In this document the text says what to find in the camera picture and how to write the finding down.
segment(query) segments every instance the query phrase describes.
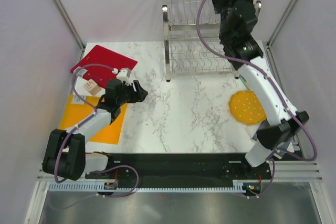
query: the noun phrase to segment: table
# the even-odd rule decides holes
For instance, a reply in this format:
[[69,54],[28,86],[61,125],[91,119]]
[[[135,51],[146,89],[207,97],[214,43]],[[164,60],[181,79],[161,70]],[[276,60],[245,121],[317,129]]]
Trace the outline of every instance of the table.
[[[95,45],[137,60],[132,74],[149,95],[128,105],[118,145],[89,142],[87,152],[237,153],[252,148],[258,125],[241,124],[229,111],[231,95],[246,89],[233,74],[175,77],[168,83],[163,42],[88,43],[85,55]],[[78,78],[80,95],[90,95],[85,82]]]

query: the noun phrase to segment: metal dish rack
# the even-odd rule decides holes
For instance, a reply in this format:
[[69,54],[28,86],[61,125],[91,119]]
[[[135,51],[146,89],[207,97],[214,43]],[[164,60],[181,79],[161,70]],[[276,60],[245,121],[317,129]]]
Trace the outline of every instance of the metal dish rack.
[[[208,51],[196,32],[196,16],[202,0],[162,0],[166,80],[173,76],[219,74],[235,72],[225,59]],[[219,43],[220,15],[216,15],[211,0],[205,3],[200,27],[207,43],[223,52]]]

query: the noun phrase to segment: metal pole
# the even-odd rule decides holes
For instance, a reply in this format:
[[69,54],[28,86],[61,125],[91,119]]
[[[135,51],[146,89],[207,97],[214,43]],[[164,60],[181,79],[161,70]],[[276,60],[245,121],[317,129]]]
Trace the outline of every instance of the metal pole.
[[64,20],[64,22],[68,26],[73,38],[75,39],[75,41],[78,44],[78,46],[80,47],[80,49],[82,51],[84,51],[85,50],[85,44],[81,40],[77,30],[75,29],[73,23],[71,22],[71,19],[70,19],[68,13],[66,12],[66,10],[64,8],[64,5],[62,4],[61,0],[52,0],[52,1],[55,4],[55,7],[58,10],[58,12],[60,13],[62,19]]

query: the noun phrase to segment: orange cutting board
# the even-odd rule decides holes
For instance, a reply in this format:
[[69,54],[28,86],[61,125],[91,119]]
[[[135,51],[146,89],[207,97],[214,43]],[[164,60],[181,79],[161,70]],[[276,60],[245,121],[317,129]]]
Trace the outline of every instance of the orange cutting board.
[[[61,123],[59,128],[61,130],[65,130],[68,127],[75,125],[76,123],[83,120],[92,112],[92,107],[87,104],[73,104],[72,100],[74,95],[71,94],[66,109],[64,111]],[[99,101],[99,97],[86,97],[86,100],[93,105],[97,105]],[[122,123],[124,121],[125,113],[126,113],[127,104],[121,107],[120,115],[117,119],[110,124],[109,126],[103,128],[99,131],[90,142],[103,143],[103,144],[118,144]]]

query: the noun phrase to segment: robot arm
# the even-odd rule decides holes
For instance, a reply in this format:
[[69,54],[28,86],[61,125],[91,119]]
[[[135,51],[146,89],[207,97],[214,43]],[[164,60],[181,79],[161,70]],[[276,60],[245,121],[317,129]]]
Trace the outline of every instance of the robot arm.
[[[267,73],[264,78],[254,67],[242,62],[231,61],[233,67],[247,80],[260,103],[262,104],[270,127],[257,131],[258,141],[246,154],[249,166],[257,167],[282,144],[291,141],[300,130],[299,125],[291,118],[288,111],[294,113],[305,124],[309,116],[306,111],[298,112],[297,108],[284,95],[276,83],[263,52],[251,36],[254,26],[258,22],[257,15],[261,2],[257,0],[212,0],[215,12],[221,15],[219,38],[224,47],[225,55],[249,61]],[[280,90],[288,107],[284,108],[281,99],[269,82],[271,79]]]
[[[72,127],[51,132],[42,165],[45,173],[54,174],[60,151],[62,154],[58,164],[58,175],[63,178],[77,180],[83,173],[106,168],[108,157],[99,153],[86,154],[85,145],[102,128],[115,121],[121,106],[126,103],[143,102],[148,95],[138,80],[134,80],[133,83],[129,80],[130,72],[130,69],[121,69],[116,79],[108,81],[105,95],[100,98],[96,112],[92,112]],[[71,134],[65,146],[68,147],[68,152],[63,152],[60,148],[68,134]]]

